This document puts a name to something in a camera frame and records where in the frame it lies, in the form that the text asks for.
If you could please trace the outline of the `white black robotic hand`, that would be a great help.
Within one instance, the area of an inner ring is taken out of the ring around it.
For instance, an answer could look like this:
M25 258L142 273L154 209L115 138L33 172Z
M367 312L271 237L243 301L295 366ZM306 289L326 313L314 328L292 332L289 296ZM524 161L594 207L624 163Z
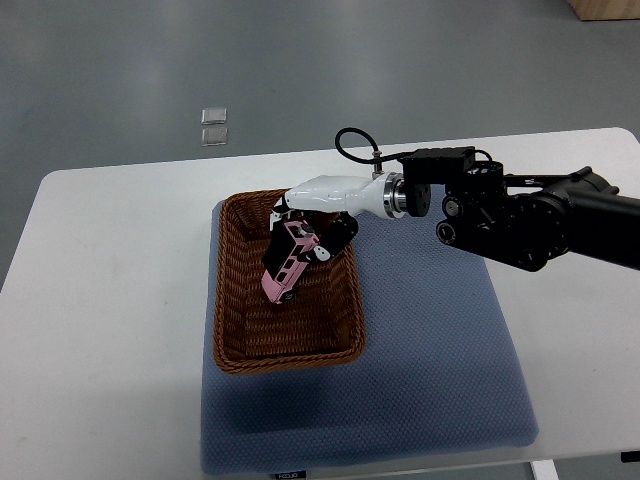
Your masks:
M374 179L357 176L318 176L287 190L273 205L270 226L306 212L338 216L320 234L319 243L298 255L306 263L320 263L339 255L358 233L356 216L370 212L397 219L406 212L403 176L383 173Z

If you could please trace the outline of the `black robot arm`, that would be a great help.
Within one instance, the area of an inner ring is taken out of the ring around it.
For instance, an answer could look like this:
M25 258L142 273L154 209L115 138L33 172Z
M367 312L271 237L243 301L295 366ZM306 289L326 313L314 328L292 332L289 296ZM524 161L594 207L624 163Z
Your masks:
M406 210L427 213L430 186L445 188L437 238L445 245L536 272L568 252L639 266L639 202L591 168L513 175L474 147L401 153Z

